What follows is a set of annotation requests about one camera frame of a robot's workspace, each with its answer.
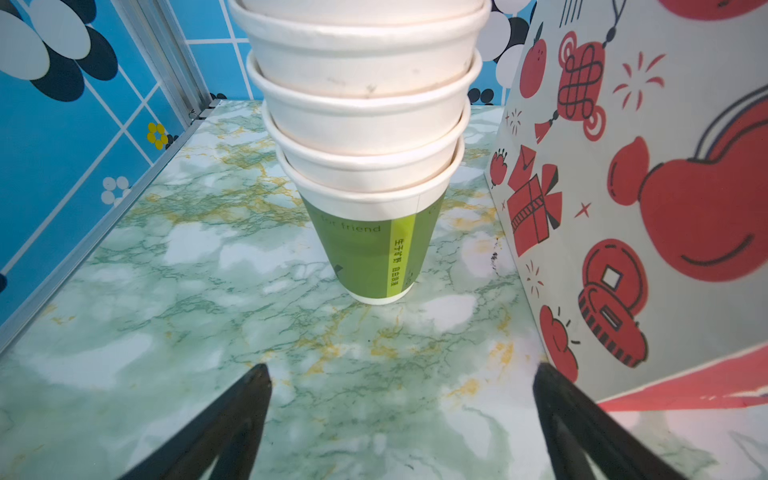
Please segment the red white paper bag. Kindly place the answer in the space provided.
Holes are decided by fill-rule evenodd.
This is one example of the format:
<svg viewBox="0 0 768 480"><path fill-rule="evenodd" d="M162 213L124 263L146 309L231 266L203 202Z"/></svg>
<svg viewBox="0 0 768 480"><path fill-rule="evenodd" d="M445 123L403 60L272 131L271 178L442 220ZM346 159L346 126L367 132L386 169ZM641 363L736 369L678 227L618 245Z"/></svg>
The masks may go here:
<svg viewBox="0 0 768 480"><path fill-rule="evenodd" d="M766 403L765 2L537 2L487 179L546 357L593 401Z"/></svg>

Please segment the green paper cup stack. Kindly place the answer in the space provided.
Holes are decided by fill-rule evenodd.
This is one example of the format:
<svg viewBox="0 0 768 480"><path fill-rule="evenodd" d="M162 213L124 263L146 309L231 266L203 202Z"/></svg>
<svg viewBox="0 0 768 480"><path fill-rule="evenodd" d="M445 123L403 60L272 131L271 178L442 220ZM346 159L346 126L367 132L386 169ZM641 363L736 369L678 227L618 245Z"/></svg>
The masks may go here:
<svg viewBox="0 0 768 480"><path fill-rule="evenodd" d="M487 1L234 1L264 125L339 282L385 305L418 277L465 151Z"/></svg>

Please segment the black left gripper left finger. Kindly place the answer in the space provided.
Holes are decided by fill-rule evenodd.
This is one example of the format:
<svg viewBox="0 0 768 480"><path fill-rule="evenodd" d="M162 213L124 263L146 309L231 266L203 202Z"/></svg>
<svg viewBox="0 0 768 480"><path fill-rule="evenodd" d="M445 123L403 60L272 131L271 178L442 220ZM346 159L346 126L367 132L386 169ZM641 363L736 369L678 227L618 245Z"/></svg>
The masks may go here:
<svg viewBox="0 0 768 480"><path fill-rule="evenodd" d="M268 367L258 364L124 479L248 479L272 395Z"/></svg>

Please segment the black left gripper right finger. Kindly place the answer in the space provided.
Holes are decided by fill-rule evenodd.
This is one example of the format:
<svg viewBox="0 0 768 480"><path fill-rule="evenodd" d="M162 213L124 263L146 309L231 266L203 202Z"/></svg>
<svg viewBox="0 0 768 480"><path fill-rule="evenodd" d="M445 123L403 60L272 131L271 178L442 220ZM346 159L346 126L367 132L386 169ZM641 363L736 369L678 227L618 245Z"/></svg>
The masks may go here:
<svg viewBox="0 0 768 480"><path fill-rule="evenodd" d="M533 395L557 479L680 479L549 363L538 365Z"/></svg>

